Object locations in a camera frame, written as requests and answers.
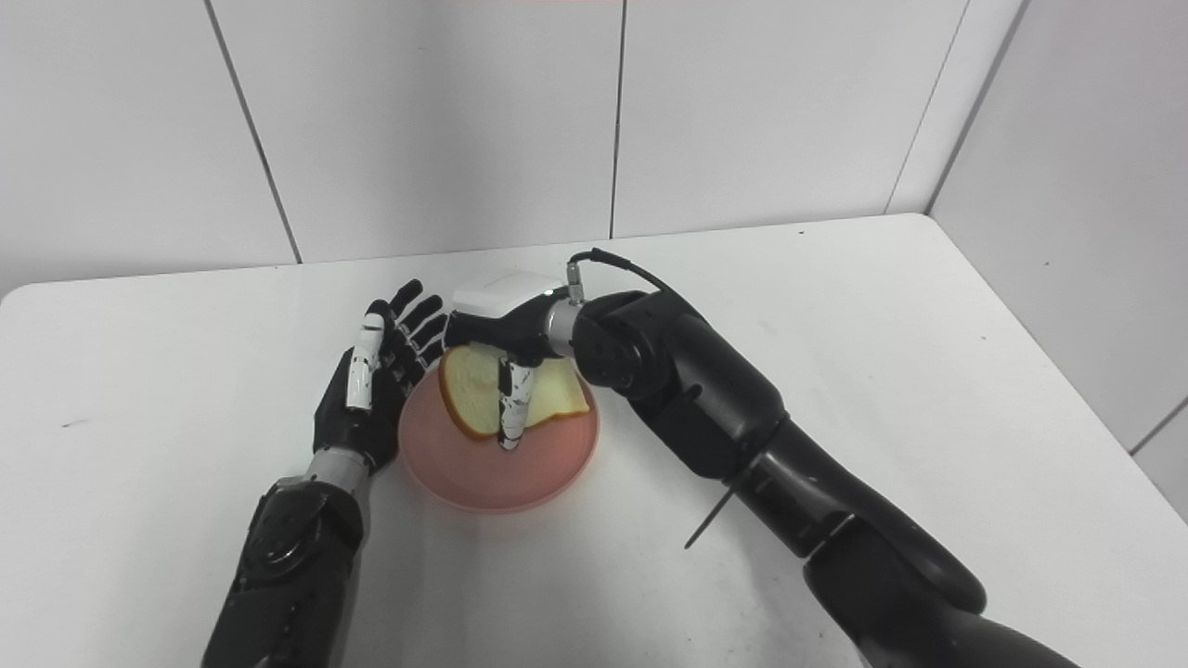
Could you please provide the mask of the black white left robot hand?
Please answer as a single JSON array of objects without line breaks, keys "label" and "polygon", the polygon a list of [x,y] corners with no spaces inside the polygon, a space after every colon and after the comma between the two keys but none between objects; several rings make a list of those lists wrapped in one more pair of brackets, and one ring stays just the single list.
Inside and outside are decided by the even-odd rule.
[{"label": "black white left robot hand", "polygon": [[369,304],[314,414],[316,454],[349,453],[369,474],[394,460],[400,415],[443,355],[446,322],[443,300],[419,279]]}]

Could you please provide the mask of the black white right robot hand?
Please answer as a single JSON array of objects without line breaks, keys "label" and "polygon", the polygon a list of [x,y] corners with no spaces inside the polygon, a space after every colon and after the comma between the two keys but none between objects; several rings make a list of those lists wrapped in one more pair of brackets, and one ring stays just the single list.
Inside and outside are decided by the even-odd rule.
[{"label": "black white right robot hand", "polygon": [[497,443],[504,450],[516,449],[529,427],[537,370],[558,357],[548,338],[548,319],[552,305],[568,297],[562,281],[513,270],[476,277],[451,296],[446,348],[497,349]]}]

